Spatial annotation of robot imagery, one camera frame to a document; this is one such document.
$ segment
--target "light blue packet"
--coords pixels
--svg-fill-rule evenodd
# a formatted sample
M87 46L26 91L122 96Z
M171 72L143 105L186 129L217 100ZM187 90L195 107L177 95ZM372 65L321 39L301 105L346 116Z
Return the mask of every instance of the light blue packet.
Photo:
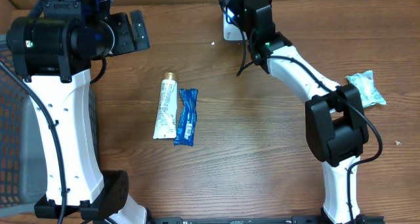
M387 102L382 95L375 88L373 83L373 71L368 70L363 74L354 74L353 76L346 76L348 82L356 86L360 92L363 107L372 106L375 104L386 105Z

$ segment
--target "white label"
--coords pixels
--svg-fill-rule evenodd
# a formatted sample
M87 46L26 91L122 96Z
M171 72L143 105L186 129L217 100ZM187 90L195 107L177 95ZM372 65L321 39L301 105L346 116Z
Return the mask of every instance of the white label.
M178 85L174 80L162 81L159 108L153 139L171 139L177 136Z
M187 123L185 127L185 135L184 135L185 139L188 139L191 136L191 130L192 130L192 124Z

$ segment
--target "gold tube cap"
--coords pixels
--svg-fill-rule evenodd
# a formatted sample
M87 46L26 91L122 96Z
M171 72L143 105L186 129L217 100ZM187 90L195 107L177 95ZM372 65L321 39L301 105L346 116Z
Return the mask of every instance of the gold tube cap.
M169 80L174 80L174 81L178 81L178 77L175 73L172 72L166 72L165 76L163 77L163 79L169 79Z

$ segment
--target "black base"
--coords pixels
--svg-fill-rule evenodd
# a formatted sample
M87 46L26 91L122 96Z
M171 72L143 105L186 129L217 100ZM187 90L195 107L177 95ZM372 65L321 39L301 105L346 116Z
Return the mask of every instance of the black base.
M101 221L124 207L129 193L127 172L102 171L102 174L104 188L95 201L92 204L89 201L81 201L79 206L67 206L65 216L79 211L83 220ZM44 195L34 209L38 218L58 219L61 205L56 205L54 200L47 200L47 195Z
M383 217L359 215L357 224L385 224ZM269 219L181 219L179 217L155 218L154 224L330 224L322 216L294 216L292 218Z

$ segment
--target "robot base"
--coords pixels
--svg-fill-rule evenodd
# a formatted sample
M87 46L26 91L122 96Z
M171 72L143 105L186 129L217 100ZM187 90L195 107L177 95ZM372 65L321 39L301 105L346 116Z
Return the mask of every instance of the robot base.
M232 219L181 219L180 217L157 218L148 224L331 224L326 215L294 216L292 218L232 218ZM358 215L357 224L385 224L383 217L366 217Z

